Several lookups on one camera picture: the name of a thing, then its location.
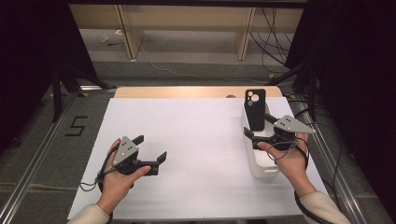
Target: white sleeve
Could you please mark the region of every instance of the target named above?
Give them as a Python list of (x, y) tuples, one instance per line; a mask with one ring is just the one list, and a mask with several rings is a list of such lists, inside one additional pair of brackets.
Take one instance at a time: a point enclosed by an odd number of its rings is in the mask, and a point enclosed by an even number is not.
[(106, 224), (109, 218), (98, 205), (90, 204), (81, 209), (67, 224)]
[[(300, 202), (308, 211), (328, 222), (350, 223), (344, 214), (338, 210), (332, 199), (320, 191), (301, 197)], [(308, 223), (317, 223), (306, 215), (304, 215), (304, 218)]]

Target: aluminum rail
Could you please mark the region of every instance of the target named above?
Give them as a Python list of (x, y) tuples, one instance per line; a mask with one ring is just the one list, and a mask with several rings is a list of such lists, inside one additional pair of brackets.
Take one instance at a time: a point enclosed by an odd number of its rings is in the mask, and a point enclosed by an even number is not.
[(7, 202), (3, 206), (0, 214), (0, 223), (8, 224), (11, 222), (12, 218), (14, 218), (27, 190), (29, 189), (30, 184), (34, 180), (38, 169), (46, 158), (50, 146), (64, 121), (64, 115), (76, 98), (76, 93), (69, 93), (67, 95), (64, 102), (64, 111), (62, 112), (57, 121), (52, 122), (46, 136), (44, 137), (37, 152), (29, 163), (29, 166), (26, 168), (20, 182), (17, 184), (17, 186), (9, 196)]
[[(299, 100), (303, 100), (303, 97), (301, 96), (298, 96), (298, 98)], [(303, 103), (299, 103), (299, 107), (302, 110), (307, 109), (306, 104)], [(313, 123), (312, 119), (309, 117), (309, 115), (307, 115), (307, 113), (304, 113), (304, 119), (308, 124), (311, 124), (311, 126), (313, 126), (315, 130), (317, 130), (317, 134), (314, 134), (313, 138), (318, 146), (322, 158), (325, 160), (329, 172), (331, 173), (331, 175), (333, 175), (337, 162), (332, 155), (332, 152), (330, 151), (329, 146), (327, 145), (323, 134), (320, 131), (320, 128), (317, 124)], [(341, 169), (339, 167), (337, 168), (337, 174), (335, 176), (335, 179), (335, 186), (337, 187), (339, 195), (344, 202), (347, 212), (350, 215), (350, 221), (352, 223), (367, 223), (367, 220), (364, 217), (363, 212), (361, 211), (361, 207), (359, 206), (358, 201), (354, 197), (352, 190), (348, 186), (346, 179), (344, 178), (343, 173), (341, 172)]]

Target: human hand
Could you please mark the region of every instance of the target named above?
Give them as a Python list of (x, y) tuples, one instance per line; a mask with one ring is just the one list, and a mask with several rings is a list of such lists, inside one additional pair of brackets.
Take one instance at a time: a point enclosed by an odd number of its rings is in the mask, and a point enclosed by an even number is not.
[[(111, 148), (115, 147), (119, 142), (120, 139), (117, 139), (113, 143)], [(113, 164), (116, 153), (117, 150), (111, 154), (110, 158), (107, 161), (106, 167)], [(150, 168), (151, 167), (149, 166), (141, 167), (130, 175), (123, 175), (118, 171), (113, 171), (106, 174), (103, 181), (102, 196), (96, 204), (106, 213), (112, 213), (116, 206), (119, 204), (119, 202), (128, 194), (128, 191), (132, 184), (138, 178), (144, 176), (150, 170)]]
[[(306, 153), (308, 150), (306, 145), (308, 134), (297, 133), (296, 138), (297, 146)], [(305, 158), (298, 149), (294, 147), (286, 151), (280, 151), (266, 142), (260, 142), (258, 146), (276, 160), (280, 172), (293, 185), (299, 197), (317, 191), (306, 175)]]

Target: cable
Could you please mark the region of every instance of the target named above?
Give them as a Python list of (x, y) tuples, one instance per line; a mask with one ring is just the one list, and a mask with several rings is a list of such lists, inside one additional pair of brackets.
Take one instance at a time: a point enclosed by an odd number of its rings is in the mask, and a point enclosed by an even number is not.
[(291, 44), (291, 40), (289, 39), (287, 34), (285, 34), (285, 37), (289, 40), (289, 43)]
[[(137, 43), (139, 44), (139, 47), (143, 50), (143, 52), (144, 52), (145, 54), (147, 54), (146, 51), (145, 51), (145, 49), (143, 48), (143, 46), (140, 44), (140, 42), (137, 41)], [(190, 74), (179, 74), (179, 73), (173, 72), (173, 71), (171, 71), (171, 70), (168, 70), (168, 69), (166, 69), (166, 68), (160, 68), (160, 67), (156, 66), (153, 62), (149, 62), (149, 63), (150, 63), (155, 69), (157, 69), (157, 70), (159, 70), (159, 71), (164, 71), (164, 72), (167, 72), (167, 73), (170, 73), (170, 74), (172, 74), (172, 75), (179, 76), (179, 77), (196, 77), (196, 78), (200, 78), (200, 79), (221, 79), (221, 80), (228, 80), (228, 81), (251, 81), (251, 82), (257, 82), (257, 83), (261, 83), (261, 84), (267, 84), (267, 83), (268, 83), (268, 82), (259, 81), (259, 80), (255, 80), (255, 79), (249, 79), (249, 78), (199, 77), (199, 76), (190, 75)], [(278, 84), (278, 86), (289, 85), (290, 83), (292, 83), (292, 82), (283, 83), (283, 84)]]
[(341, 211), (341, 205), (340, 205), (340, 201), (338, 200), (337, 197), (337, 188), (335, 186), (333, 186), (331, 183), (329, 183), (329, 181), (327, 181), (325, 178), (321, 178), (321, 180), (323, 181), (323, 183), (325, 183), (327, 186), (329, 186), (329, 188), (332, 190), (332, 194), (334, 194), (334, 199), (335, 199), (335, 204), (338, 207), (338, 210)]
[(270, 22), (268, 21), (267, 15), (264, 11), (264, 8), (262, 7), (262, 14), (264, 15), (265, 20), (267, 21), (268, 27), (270, 28), (270, 34), (273, 34), (275, 41), (276, 41), (276, 46), (277, 46), (277, 50), (279, 52), (279, 56), (283, 61), (283, 64), (285, 62), (285, 60), (283, 60), (282, 54), (280, 53), (280, 50), (282, 49), (283, 54), (285, 55), (286, 59), (287, 59), (287, 54), (285, 53), (285, 51), (283, 50), (279, 40), (276, 37), (276, 26), (275, 26), (275, 21), (276, 21), (276, 8), (273, 7), (273, 22), (272, 25), (270, 24)]
[(269, 69), (267, 66), (265, 66), (264, 64), (264, 51), (262, 51), (262, 67), (267, 70), (268, 72), (272, 72), (272, 73), (284, 73), (284, 72), (277, 72), (277, 71), (273, 71), (271, 69)]
[[(0, 183), (0, 187), (15, 187), (16, 183)], [(41, 189), (41, 190), (58, 190), (58, 191), (77, 191), (77, 188), (64, 188), (64, 187), (53, 187), (42, 184), (30, 184), (29, 190)]]
[(299, 137), (296, 137), (296, 139), (299, 139), (299, 140), (302, 140), (304, 143), (305, 143), (305, 146), (306, 146), (306, 157), (309, 159), (309, 146), (308, 146), (308, 143), (303, 139), (303, 138), (299, 138)]
[[(269, 151), (270, 151), (272, 148), (276, 149), (276, 146), (277, 146), (277, 145), (284, 145), (284, 144), (290, 144), (289, 148), (288, 148), (287, 150), (285, 150), (285, 154), (283, 154), (281, 157), (279, 157), (279, 158), (277, 158), (277, 159), (275, 159), (274, 157), (272, 157), (271, 154), (269, 153)], [(270, 148), (268, 148), (268, 150), (266, 151), (266, 152), (267, 152), (267, 156), (268, 156), (268, 158), (269, 158), (271, 161), (278, 161), (278, 160), (284, 158), (284, 157), (288, 154), (289, 150), (290, 150), (291, 148), (293, 148), (293, 147), (296, 146), (295, 144), (296, 144), (296, 142), (293, 142), (293, 141), (273, 143), (273, 144), (270, 146)]]
[[(333, 129), (332, 127), (330, 127), (329, 125), (318, 123), (318, 122), (307, 123), (306, 125), (313, 125), (313, 124), (321, 125), (323, 127), (328, 128), (333, 133), (335, 133), (335, 135), (337, 135), (337, 139), (340, 139), (340, 136), (339, 136), (338, 132), (335, 129)], [(341, 206), (340, 206), (340, 204), (338, 202), (338, 197), (337, 197), (336, 188), (335, 188), (336, 175), (337, 175), (337, 171), (338, 171), (338, 167), (339, 167), (339, 164), (340, 164), (340, 161), (341, 161), (341, 155), (342, 155), (342, 151), (343, 151), (343, 146), (342, 146), (340, 140), (338, 141), (338, 148), (339, 148), (338, 158), (337, 158), (337, 161), (335, 163), (334, 173), (332, 174), (332, 187), (334, 188), (334, 198), (335, 198), (335, 200), (337, 202), (337, 207), (341, 211)]]
[(260, 33), (256, 33), (256, 35), (259, 37), (259, 39), (262, 40), (262, 42), (265, 43), (265, 46), (268, 45), (268, 46), (270, 46), (270, 47), (279, 49), (279, 46), (275, 46), (275, 45), (273, 45), (273, 44), (268, 43), (268, 42), (269, 42), (268, 38), (269, 38), (270, 34), (267, 36), (267, 40), (262, 39), (262, 37), (260, 36)]
[(308, 103), (308, 101), (300, 101), (300, 100), (291, 100), (288, 103)]
[(285, 65), (284, 63), (282, 63), (278, 58), (276, 58), (274, 55), (272, 55), (270, 52), (268, 52), (265, 48), (263, 48), (259, 42), (257, 42), (256, 38), (254, 38), (253, 34), (250, 33), (250, 36), (253, 38), (254, 42), (256, 42), (256, 44), (259, 46), (260, 49), (262, 49), (262, 51), (264, 51), (268, 56), (270, 56), (272, 59), (274, 59), (275, 61), (277, 61), (278, 63)]
[(309, 109), (306, 108), (304, 110), (301, 110), (300, 112), (298, 112), (297, 114), (294, 115), (295, 118), (299, 117), (300, 115), (302, 115), (303, 113), (307, 112)]
[[(79, 183), (79, 187), (83, 190), (83, 191), (91, 191), (93, 189), (96, 188), (97, 184), (101, 184), (103, 182), (103, 178), (105, 178), (105, 169), (106, 169), (106, 165), (108, 162), (108, 159), (110, 159), (111, 154), (113, 154), (113, 152), (115, 152), (120, 146), (120, 142), (118, 142), (113, 148), (110, 149), (110, 151), (107, 153), (105, 161), (103, 162), (102, 168), (99, 171), (98, 176), (95, 178), (94, 182), (92, 184), (87, 184), (84, 182), (80, 182)], [(84, 189), (82, 186), (90, 186), (90, 189)]]
[(118, 43), (118, 44), (107, 43), (108, 46), (123, 45), (123, 44), (124, 44), (124, 43)]

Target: white sheet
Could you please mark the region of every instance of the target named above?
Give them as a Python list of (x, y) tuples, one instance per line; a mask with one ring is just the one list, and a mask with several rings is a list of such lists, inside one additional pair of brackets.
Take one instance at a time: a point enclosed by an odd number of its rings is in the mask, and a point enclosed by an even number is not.
[[(257, 179), (248, 165), (241, 127), (242, 98), (111, 99), (83, 182), (91, 183), (115, 139), (140, 134), (142, 161), (167, 151), (159, 175), (139, 179), (114, 211), (115, 219), (176, 221), (300, 215), (293, 188), (279, 174)], [(292, 115), (283, 97), (267, 97), (273, 116)], [(326, 192), (310, 159), (307, 173)], [(78, 189), (68, 218), (100, 190)]]

